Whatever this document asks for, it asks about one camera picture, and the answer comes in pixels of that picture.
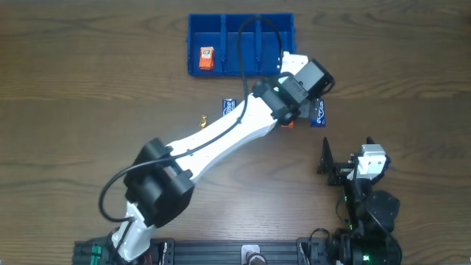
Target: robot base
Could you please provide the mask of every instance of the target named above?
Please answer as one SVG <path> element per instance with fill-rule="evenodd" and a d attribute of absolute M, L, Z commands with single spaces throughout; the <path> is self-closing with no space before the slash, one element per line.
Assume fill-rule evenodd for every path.
<path fill-rule="evenodd" d="M 296 241 L 174 241 L 170 238 L 153 238 L 151 247 L 132 265 L 224 265 L 241 264 L 244 245 L 258 245 L 267 264 L 278 265 L 329 265 L 324 238 L 312 238 L 311 259 L 306 262 L 299 245 L 308 243 L 308 238 Z M 76 241 L 73 265 L 127 265 L 114 249 L 107 237 Z"/>

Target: wooden surface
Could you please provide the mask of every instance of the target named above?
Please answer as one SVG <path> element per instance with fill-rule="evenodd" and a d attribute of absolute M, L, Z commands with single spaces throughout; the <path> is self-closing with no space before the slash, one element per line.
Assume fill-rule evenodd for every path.
<path fill-rule="evenodd" d="M 327 127 L 305 121 L 214 166 L 156 236 L 295 239 L 340 227 L 340 188 L 315 174 L 322 138 L 346 160 L 368 135 L 392 158 L 376 186 L 401 201 L 404 264 L 471 256 L 471 3 L 416 1 L 0 2 L 0 259 L 69 264 L 74 240 L 115 225 L 101 187 L 146 141 L 195 133 L 242 98 L 238 78 L 186 68 L 188 13 L 293 12 L 298 53 L 337 80 Z M 124 212 L 124 187 L 106 207 Z"/>

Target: blue tray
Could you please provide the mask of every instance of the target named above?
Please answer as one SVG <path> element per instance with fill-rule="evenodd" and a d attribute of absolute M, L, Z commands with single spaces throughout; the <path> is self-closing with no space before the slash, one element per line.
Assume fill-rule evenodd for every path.
<path fill-rule="evenodd" d="M 189 14 L 188 73 L 196 77 L 240 76 L 237 61 L 237 32 L 241 24 L 254 15 L 268 18 L 277 27 L 283 51 L 296 53 L 294 16 L 292 13 L 270 14 Z M 214 47 L 214 69 L 199 69 L 201 47 Z M 247 25 L 242 33 L 242 60 L 247 76 L 279 74 L 278 41 L 272 28 L 262 21 Z"/>

